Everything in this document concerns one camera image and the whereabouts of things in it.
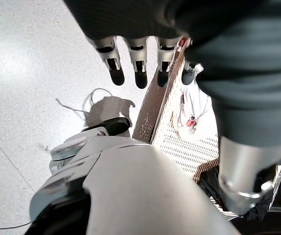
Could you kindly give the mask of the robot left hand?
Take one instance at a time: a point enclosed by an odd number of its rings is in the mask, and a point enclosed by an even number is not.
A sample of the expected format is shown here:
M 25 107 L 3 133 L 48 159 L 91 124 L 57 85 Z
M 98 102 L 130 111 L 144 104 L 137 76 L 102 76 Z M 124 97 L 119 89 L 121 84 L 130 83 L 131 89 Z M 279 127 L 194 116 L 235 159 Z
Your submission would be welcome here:
M 245 214 L 264 190 L 262 170 L 281 157 L 281 0 L 68 0 L 85 36 L 186 36 L 185 58 L 202 64 L 219 136 L 226 208 Z

